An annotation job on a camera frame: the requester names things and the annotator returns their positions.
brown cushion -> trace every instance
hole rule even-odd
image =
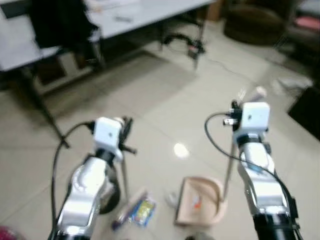
[[[224,33],[241,42],[272,45],[284,29],[284,20],[275,12],[254,5],[238,5],[228,14]]]
[[[239,5],[233,8],[227,20],[243,25],[245,28],[262,28],[269,31],[278,31],[284,26],[283,19],[275,12],[254,5]]]
[[[303,0],[243,0],[246,5],[255,5],[257,7],[262,7],[274,11],[281,18],[288,19],[291,13],[292,6],[295,1],[301,2]]]

chair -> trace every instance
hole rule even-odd
[[[224,34],[243,43],[273,45],[286,29],[293,4],[293,0],[245,0],[229,9]]]
[[[304,0],[297,6],[286,36],[296,44],[319,54],[320,0]]]

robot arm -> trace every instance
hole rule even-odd
[[[231,155],[234,156],[238,147],[241,160],[238,172],[244,182],[244,193],[259,240],[302,240],[299,231],[297,238],[295,236],[299,228],[295,222],[298,217],[296,202],[277,179],[271,147],[264,143],[269,114],[270,107],[265,102],[245,102],[240,106],[232,102],[230,118],[224,120],[225,125],[233,128]],[[232,162],[231,157],[226,182]]]
[[[132,119],[100,117],[94,123],[95,155],[89,155],[73,173],[68,193],[53,232],[54,240],[89,240],[101,208],[114,193],[109,176],[113,162],[123,162],[122,151],[134,153],[126,147]]]

white floor tile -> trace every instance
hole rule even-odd
[[[10,94],[7,95],[7,101],[2,101],[0,107],[0,149],[55,146],[54,132],[47,124],[38,124],[43,119],[39,112],[26,109]]]
[[[190,148],[203,137],[206,117],[217,109],[214,105],[181,91],[150,110],[144,118],[177,143]]]
[[[164,73],[168,65],[170,65],[168,62],[155,57],[141,57],[138,64],[126,69],[125,73],[118,76],[117,81],[120,83],[126,81],[127,84],[115,87],[110,95],[135,113],[141,116],[147,114],[179,92],[177,87],[166,84],[170,81],[169,79],[181,78],[189,82],[194,78],[183,69],[167,77]]]
[[[49,185],[54,151],[53,148],[27,148],[0,152],[0,222],[32,201]],[[80,162],[74,152],[63,150],[57,166],[57,178]]]
[[[229,191],[228,208],[224,218],[207,232],[216,240],[257,240],[244,190],[238,186],[230,186]]]
[[[56,182],[57,211],[66,195],[68,177],[64,174]],[[13,227],[26,239],[47,239],[52,225],[50,207],[50,188],[46,187],[1,224]]]
[[[319,158],[310,152],[297,153],[298,160],[288,177],[291,195],[296,198],[301,229],[315,236],[320,236],[320,188]]]
[[[140,227],[132,223],[128,230],[119,234],[116,240],[157,240],[152,232],[144,227]]]
[[[304,240],[320,240],[320,237],[317,235],[313,235],[310,232],[304,231],[303,229],[300,232]]]
[[[183,90],[198,95],[207,103],[223,109],[230,108],[231,101],[238,97],[239,92],[253,85],[252,82],[230,74],[217,64],[203,62],[207,66],[206,72],[201,73],[198,81],[189,84]]]

pink object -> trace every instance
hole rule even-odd
[[[24,240],[24,238],[7,226],[0,226],[0,240]]]
[[[307,28],[320,32],[320,19],[311,16],[301,16],[295,20],[295,24],[302,28]]]

